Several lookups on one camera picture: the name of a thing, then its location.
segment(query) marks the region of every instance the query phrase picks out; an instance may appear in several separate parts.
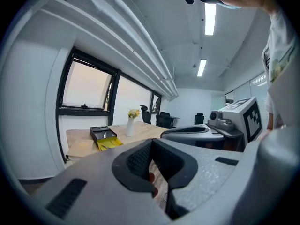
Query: vase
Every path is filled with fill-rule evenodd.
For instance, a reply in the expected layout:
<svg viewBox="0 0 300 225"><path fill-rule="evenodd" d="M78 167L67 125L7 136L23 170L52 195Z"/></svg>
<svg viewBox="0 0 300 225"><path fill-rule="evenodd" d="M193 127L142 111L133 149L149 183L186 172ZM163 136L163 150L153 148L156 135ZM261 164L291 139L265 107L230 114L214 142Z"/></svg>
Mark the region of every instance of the vase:
<svg viewBox="0 0 300 225"><path fill-rule="evenodd" d="M133 135L133 120L134 118L128 118L128 123L126 127L126 136L132 137Z"/></svg>

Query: ceiling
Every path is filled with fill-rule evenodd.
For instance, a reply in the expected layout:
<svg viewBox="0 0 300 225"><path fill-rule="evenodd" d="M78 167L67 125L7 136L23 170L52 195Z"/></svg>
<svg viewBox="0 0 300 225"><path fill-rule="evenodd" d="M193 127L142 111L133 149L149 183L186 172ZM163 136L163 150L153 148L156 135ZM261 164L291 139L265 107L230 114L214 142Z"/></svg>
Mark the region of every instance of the ceiling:
<svg viewBox="0 0 300 225"><path fill-rule="evenodd" d="M131 0L174 78L215 81L230 67L254 19L256 9L217 5L213 36L206 36L204 4L184 0ZM207 59L201 78L200 59Z"/></svg>

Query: window frame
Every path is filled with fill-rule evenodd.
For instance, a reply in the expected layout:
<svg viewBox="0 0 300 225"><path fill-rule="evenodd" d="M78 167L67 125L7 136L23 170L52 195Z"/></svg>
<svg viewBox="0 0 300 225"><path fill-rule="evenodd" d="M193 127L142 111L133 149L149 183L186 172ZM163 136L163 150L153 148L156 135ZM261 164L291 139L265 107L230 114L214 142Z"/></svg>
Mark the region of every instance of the window frame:
<svg viewBox="0 0 300 225"><path fill-rule="evenodd" d="M110 90L109 90L109 86L107 88L106 96L104 99L104 105L103 105L103 107L105 107L106 98L107 98L107 96L109 96L107 111L105 111L102 108L92 108L92 107L80 108L80 107L62 105L68 74L69 74L69 71L70 71L70 68L71 68L71 65L72 65L72 62L74 59L79 60L78 62L83 65L95 68L97 70L100 70L102 72L112 75L111 82L110 82L111 87L110 87ZM120 69L117 69L117 68L114 68L114 67L108 65L107 63L105 63L97 58L94 58L93 56L91 56L85 52L78 50L76 47L73 47L73 49L71 50L71 52L67 58L66 64L61 73L60 83L59 83L57 98L56 98L56 111L55 111L56 133L57 133L57 138L58 138L58 142L59 142L60 153L61 153L62 159L65 163L67 162L67 159L63 153L62 145L61 145L61 141L60 141L59 122L58 122L59 116L62 116L62 115L64 115L64 116L108 116L107 125L111 126L113 124L113 114L114 114L114 108L115 108L115 102L116 102L116 96L117 96L120 76L127 78L128 80L149 90L152 93L151 100L150 100L150 108L149 108L149 113L151 115L154 95L158 96L160 98L160 101L161 101L162 95L160 95L159 93L150 89L149 87L145 86L144 84L137 81L136 79L130 77L129 75L123 73Z"/></svg>
<svg viewBox="0 0 300 225"><path fill-rule="evenodd" d="M232 91L230 91L230 92L228 92L228 93L226 93L226 94L224 95L224 96L225 96L225 106L226 106L226 104L228 103L228 102L227 102L228 99L226 98L226 95L229 94L229 93L232 93L232 92L233 92L233 102L232 102L232 103L234 103L234 90L232 90Z"/></svg>
<svg viewBox="0 0 300 225"><path fill-rule="evenodd" d="M159 104L158 112L153 112L153 111L152 111L152 108L153 108L153 102L154 102L154 95L157 96L157 97L159 97L159 99L160 99L160 104ZM157 115L160 114L161 98L162 98L162 96L161 96L160 94L158 94L158 93L155 92L155 91L152 91L151 103L150 103L150 110L149 110L150 116L151 116L152 114L157 114Z"/></svg>
<svg viewBox="0 0 300 225"><path fill-rule="evenodd" d="M112 85L111 85L111 90L110 90L109 95L111 95L112 87L114 86L114 83L115 83L114 77L117 75L117 72L118 72L118 70L116 68L74 48L69 55L69 58L67 60L67 63L65 64L65 68L64 68L64 71L61 76L61 84L58 89L58 91L59 91L58 114L59 115L69 115L69 116L72 116L72 115L74 115L74 116L109 116L110 115L109 109L111 108L110 103L112 102L111 96L109 96L107 111L105 111L104 108L95 108L95 107L81 108L81 107L76 107L76 106L63 105L63 97L64 97L65 88L66 88L66 82L67 82L67 78L68 78L69 71L70 71L73 61L78 62L84 66L88 66L90 68L97 69L99 71L102 71L104 73L111 75L112 78L111 78L110 83ZM109 86L107 87L103 107L105 107L105 102L106 102L106 98L108 96L108 91L109 91Z"/></svg>

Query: black chair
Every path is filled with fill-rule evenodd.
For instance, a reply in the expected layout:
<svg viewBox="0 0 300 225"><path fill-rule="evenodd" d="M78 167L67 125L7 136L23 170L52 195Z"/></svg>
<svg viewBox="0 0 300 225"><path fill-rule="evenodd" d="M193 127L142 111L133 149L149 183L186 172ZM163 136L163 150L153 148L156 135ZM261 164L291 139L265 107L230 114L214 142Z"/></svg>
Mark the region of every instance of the black chair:
<svg viewBox="0 0 300 225"><path fill-rule="evenodd" d="M170 129L172 122L173 118L156 115L156 124L159 127Z"/></svg>
<svg viewBox="0 0 300 225"><path fill-rule="evenodd" d="M195 115L195 125L197 124L203 124L204 116L202 112L198 112L197 115Z"/></svg>
<svg viewBox="0 0 300 225"><path fill-rule="evenodd" d="M150 113L147 111L148 108L147 106L144 105L140 105L142 108L142 120L145 123L151 124L151 117L150 117Z"/></svg>
<svg viewBox="0 0 300 225"><path fill-rule="evenodd" d="M163 116L163 117L169 117L170 116L170 114L168 112L160 112L159 115Z"/></svg>

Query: white shirt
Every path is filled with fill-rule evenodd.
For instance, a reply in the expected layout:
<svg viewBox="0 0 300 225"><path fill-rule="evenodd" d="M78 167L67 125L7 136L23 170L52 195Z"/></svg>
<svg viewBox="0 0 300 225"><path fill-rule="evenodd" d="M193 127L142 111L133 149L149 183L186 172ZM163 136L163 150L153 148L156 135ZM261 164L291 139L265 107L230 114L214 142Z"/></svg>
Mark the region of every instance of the white shirt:
<svg viewBox="0 0 300 225"><path fill-rule="evenodd" d="M279 11L271 18L269 39L262 53L268 88L294 59L298 47L299 41L294 28L283 12ZM273 128L283 125L280 114L269 94L267 95L266 109L273 114Z"/></svg>

